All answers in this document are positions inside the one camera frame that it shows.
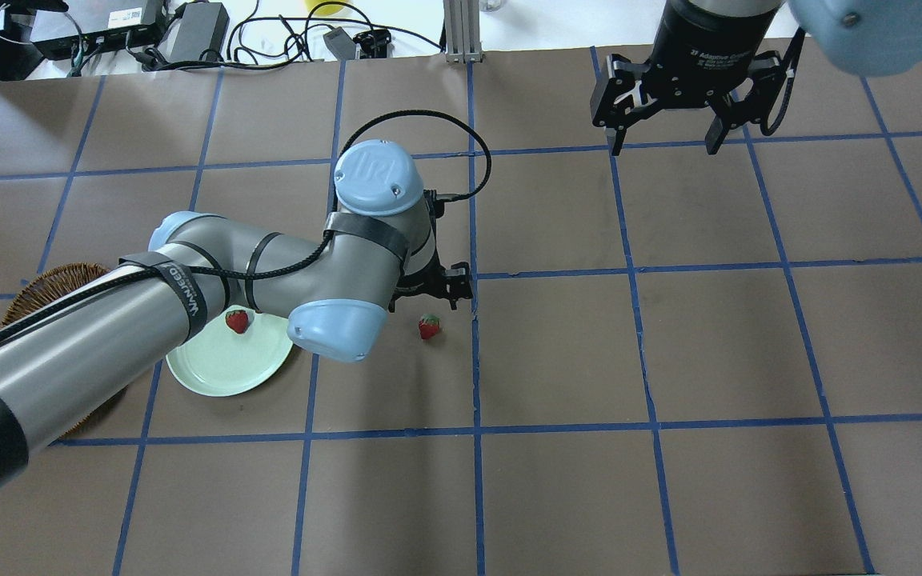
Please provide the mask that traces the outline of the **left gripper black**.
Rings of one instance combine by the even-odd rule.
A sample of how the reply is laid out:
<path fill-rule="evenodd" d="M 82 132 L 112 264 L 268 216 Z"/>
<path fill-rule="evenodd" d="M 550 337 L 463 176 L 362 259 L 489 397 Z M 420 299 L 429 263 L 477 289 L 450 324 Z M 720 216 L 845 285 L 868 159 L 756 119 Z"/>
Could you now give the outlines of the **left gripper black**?
<path fill-rule="evenodd" d="M 436 220 L 443 215 L 442 202 L 438 200 L 436 190 L 425 190 L 424 201 L 428 212 L 429 231 L 417 249 L 413 250 L 411 259 L 405 266 L 405 273 L 395 286 L 389 309 L 395 309 L 395 303 L 401 298 L 413 298 L 429 295 L 432 298 L 445 299 L 450 309 L 457 311 L 462 300 L 475 298 L 473 274 L 469 262 L 455 263 L 450 269 L 440 263 L 438 252 L 438 225 Z"/>

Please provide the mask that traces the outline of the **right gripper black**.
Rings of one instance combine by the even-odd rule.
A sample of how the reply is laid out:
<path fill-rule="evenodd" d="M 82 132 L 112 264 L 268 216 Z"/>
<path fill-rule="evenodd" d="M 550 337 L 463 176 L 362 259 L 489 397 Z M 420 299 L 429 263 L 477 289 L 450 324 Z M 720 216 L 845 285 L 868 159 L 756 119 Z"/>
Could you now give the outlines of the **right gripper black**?
<path fill-rule="evenodd" d="M 717 154 L 729 132 L 766 125 L 786 83 L 779 52 L 759 47 L 780 1 L 668 1 L 650 58 L 605 58 L 590 98 L 591 121 L 603 128 L 611 156 L 623 149 L 628 129 L 663 109 L 710 106 L 715 113 L 704 142 Z M 731 91 L 749 80 L 745 98 Z"/>

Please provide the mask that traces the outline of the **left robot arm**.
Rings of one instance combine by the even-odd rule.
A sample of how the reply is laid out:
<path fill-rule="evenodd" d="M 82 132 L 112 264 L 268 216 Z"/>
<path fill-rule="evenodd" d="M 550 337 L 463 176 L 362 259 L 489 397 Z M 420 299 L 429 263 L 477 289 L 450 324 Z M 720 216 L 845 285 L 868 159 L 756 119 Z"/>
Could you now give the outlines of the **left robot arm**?
<path fill-rule="evenodd" d="M 356 142 L 335 163 L 336 207 L 317 242 L 212 213 L 165 218 L 142 253 L 0 329 L 0 489 L 30 457 L 231 306 L 286 318 L 296 346 L 362 361 L 414 295 L 471 299 L 465 262 L 440 263 L 443 200 L 412 154 Z"/>

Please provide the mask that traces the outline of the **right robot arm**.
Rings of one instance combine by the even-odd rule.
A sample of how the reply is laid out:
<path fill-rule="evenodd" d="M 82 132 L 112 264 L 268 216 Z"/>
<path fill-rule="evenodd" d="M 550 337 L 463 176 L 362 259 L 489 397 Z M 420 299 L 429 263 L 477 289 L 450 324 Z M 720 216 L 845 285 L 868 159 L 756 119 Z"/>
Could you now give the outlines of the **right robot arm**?
<path fill-rule="evenodd" d="M 922 1 L 790 1 L 797 23 L 782 53 L 761 44 L 780 1 L 668 1 L 651 54 L 605 58 L 590 98 L 591 120 L 618 156 L 627 131 L 662 110 L 709 109 L 704 136 L 716 154 L 729 132 L 755 124 L 773 135 L 790 105 L 806 38 L 838 70 L 900 75 L 922 62 Z"/>

